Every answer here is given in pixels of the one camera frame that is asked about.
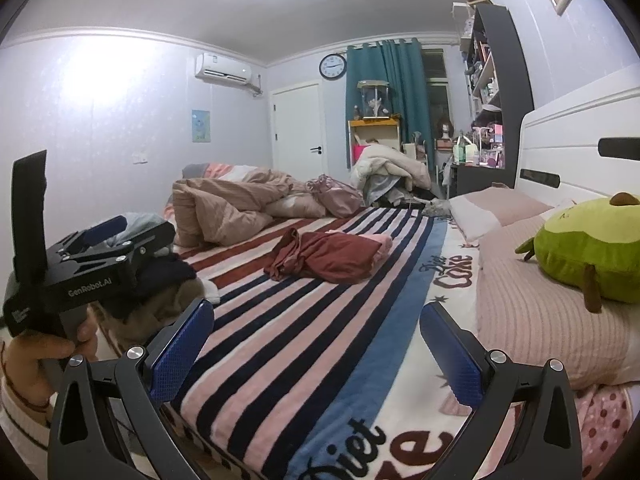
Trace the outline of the person's left hand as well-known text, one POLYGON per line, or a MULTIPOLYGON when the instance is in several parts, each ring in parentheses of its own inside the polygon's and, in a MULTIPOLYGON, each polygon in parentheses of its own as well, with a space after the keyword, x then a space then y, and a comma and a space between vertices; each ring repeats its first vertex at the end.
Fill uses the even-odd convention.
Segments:
POLYGON ((58 336, 24 333, 12 339, 2 358, 6 384, 16 402, 35 413, 43 413, 50 404, 55 388, 50 384, 42 361, 65 360, 79 354, 96 362, 98 324, 90 309, 85 322, 78 327, 77 342, 58 336))

